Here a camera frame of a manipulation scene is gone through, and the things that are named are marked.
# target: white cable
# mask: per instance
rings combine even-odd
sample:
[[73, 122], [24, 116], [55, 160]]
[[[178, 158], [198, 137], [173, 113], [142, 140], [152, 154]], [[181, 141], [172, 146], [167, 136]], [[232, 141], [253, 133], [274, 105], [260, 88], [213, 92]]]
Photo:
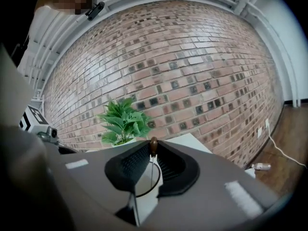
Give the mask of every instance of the white cable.
[[275, 141], [272, 139], [272, 137], [270, 136], [269, 138], [270, 138], [271, 141], [273, 141], [275, 148], [276, 148], [277, 150], [279, 150], [285, 157], [287, 157], [287, 158], [289, 158], [290, 160], [296, 162], [297, 164], [299, 164], [299, 165], [304, 166], [305, 168], [307, 168], [307, 166], [306, 166], [305, 164], [301, 164], [301, 163], [297, 162], [295, 159], [293, 159], [293, 158], [289, 157], [288, 155], [284, 154], [284, 152], [276, 146], [276, 143], [275, 143]]

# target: wall outlet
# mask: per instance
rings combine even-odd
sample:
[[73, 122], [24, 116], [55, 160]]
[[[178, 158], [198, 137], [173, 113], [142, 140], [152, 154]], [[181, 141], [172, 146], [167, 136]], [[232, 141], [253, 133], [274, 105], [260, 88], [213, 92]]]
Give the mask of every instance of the wall outlet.
[[258, 138], [260, 138], [261, 134], [262, 134], [262, 128], [259, 128], [258, 129]]
[[265, 127], [266, 128], [269, 128], [270, 127], [270, 122], [269, 122], [269, 119], [267, 118], [266, 120], [265, 120]]

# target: black clip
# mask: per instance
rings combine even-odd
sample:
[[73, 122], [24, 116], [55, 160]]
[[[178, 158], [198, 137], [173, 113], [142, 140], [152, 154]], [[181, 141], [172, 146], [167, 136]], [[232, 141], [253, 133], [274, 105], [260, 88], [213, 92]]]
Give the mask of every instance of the black clip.
[[99, 2], [95, 5], [93, 9], [90, 9], [88, 12], [86, 12], [86, 16], [88, 17], [88, 21], [92, 21], [100, 11], [103, 10], [105, 6], [104, 2]]

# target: white sticker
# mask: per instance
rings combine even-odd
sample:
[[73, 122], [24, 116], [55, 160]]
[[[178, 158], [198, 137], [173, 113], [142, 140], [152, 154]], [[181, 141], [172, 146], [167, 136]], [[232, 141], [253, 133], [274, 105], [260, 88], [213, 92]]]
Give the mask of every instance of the white sticker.
[[73, 169], [73, 168], [76, 168], [76, 167], [85, 166], [87, 164], [89, 164], [88, 161], [86, 159], [82, 159], [82, 160], [79, 160], [79, 161], [76, 161], [76, 162], [73, 162], [73, 163], [68, 163], [65, 166], [66, 166], [67, 169]]

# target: brick wall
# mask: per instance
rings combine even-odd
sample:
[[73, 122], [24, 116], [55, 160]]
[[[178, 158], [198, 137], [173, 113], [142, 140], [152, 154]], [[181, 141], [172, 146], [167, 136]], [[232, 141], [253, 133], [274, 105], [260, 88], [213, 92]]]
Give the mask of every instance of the brick wall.
[[274, 125], [282, 109], [274, 61], [255, 30], [186, 1], [136, 6], [100, 22], [62, 57], [44, 94], [46, 117], [68, 146], [106, 147], [96, 115], [108, 98], [132, 97], [153, 117], [149, 137], [190, 132], [239, 166], [266, 140], [266, 117]]

